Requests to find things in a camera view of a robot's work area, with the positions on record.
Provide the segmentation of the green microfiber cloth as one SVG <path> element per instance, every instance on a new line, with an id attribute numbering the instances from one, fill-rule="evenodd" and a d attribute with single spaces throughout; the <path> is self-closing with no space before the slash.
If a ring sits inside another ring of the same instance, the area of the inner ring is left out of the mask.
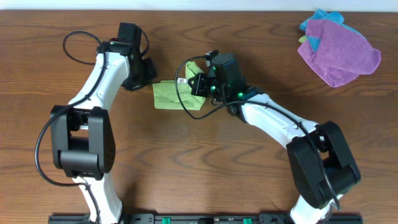
<path id="1" fill-rule="evenodd" d="M 188 85 L 188 79 L 203 71 L 195 62 L 187 62 L 185 65 L 185 78 L 178 78 L 178 92 L 180 98 L 187 110 L 200 110 L 205 102 L 205 97 L 195 96 L 191 94 L 192 88 Z M 175 82 L 173 80 L 163 80 L 155 83 L 154 107 L 160 110 L 182 110 L 182 106 L 177 96 Z"/>

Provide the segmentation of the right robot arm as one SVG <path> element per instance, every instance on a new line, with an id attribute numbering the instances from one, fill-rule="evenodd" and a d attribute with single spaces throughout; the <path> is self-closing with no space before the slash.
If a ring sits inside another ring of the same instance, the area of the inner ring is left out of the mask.
<path id="1" fill-rule="evenodd" d="M 362 223 L 359 215 L 334 214 L 340 198 L 361 174 L 340 127 L 318 124 L 278 105 L 261 89 L 248 85 L 233 54 L 217 50 L 202 56 L 209 71 L 189 78 L 195 96 L 210 98 L 231 116 L 255 126 L 287 150 L 300 194 L 287 223 Z"/>

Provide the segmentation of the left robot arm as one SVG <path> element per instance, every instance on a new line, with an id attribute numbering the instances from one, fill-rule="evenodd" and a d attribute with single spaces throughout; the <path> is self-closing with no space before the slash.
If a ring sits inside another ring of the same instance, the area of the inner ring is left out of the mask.
<path id="1" fill-rule="evenodd" d="M 116 145 L 109 111 L 118 90 L 136 91 L 152 83 L 154 65 L 141 49 L 142 29 L 122 22 L 115 38 L 100 42 L 94 69 L 66 106 L 50 113 L 53 163 L 79 186 L 90 209 L 84 223 L 120 223 L 123 203 L 111 169 Z"/>

